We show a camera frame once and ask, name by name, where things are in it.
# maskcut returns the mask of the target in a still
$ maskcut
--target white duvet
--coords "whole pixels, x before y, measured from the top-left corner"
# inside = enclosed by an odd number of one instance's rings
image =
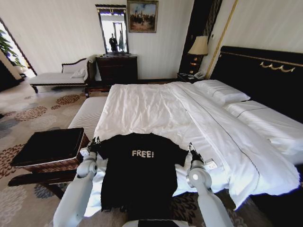
[[[213,158],[218,165],[209,172],[213,191],[228,188],[236,207],[250,194],[278,195],[299,185],[294,165],[266,139],[189,83],[112,86],[95,136],[106,140],[132,132],[152,132],[171,139],[182,149],[187,149],[192,142],[205,159]],[[194,191],[185,178],[190,160],[188,155],[184,167],[176,165],[178,189],[174,195]],[[98,160],[100,167],[93,180],[87,217],[101,209],[100,192],[106,163]]]

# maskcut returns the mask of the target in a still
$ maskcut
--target black headboard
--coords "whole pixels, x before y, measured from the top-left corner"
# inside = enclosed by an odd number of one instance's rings
[[[303,123],[303,53],[223,46],[210,79]]]

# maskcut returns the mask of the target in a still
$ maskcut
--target white cushion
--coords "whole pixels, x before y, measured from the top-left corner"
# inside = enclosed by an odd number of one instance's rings
[[[89,73],[88,73],[88,68],[87,68],[87,63],[89,61],[91,61],[92,63],[96,60],[96,54],[93,54],[92,56],[89,56],[86,60],[85,60],[85,76],[84,76],[84,80],[86,80],[89,77]]]
[[[224,108],[267,138],[283,154],[303,153],[303,124],[255,101],[230,104]]]
[[[82,127],[88,139],[92,140],[106,99],[107,97],[91,97],[86,99],[68,128]]]
[[[83,78],[71,78],[72,73],[47,72],[29,79],[29,84],[84,84]]]
[[[78,71],[75,71],[71,78],[80,78],[85,76],[85,68],[81,68]]]
[[[245,93],[215,79],[198,81],[194,85],[220,106],[250,99]]]

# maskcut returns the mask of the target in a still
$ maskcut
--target table lamp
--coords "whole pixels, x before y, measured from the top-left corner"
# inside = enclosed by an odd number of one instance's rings
[[[194,57],[194,62],[190,63],[190,74],[197,72],[200,68],[202,57],[207,55],[208,36],[197,36],[193,46],[188,51],[189,54],[198,55]]]

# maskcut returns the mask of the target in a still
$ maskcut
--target mirror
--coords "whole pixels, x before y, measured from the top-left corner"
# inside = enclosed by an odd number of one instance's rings
[[[126,5],[96,5],[106,54],[128,53]]]

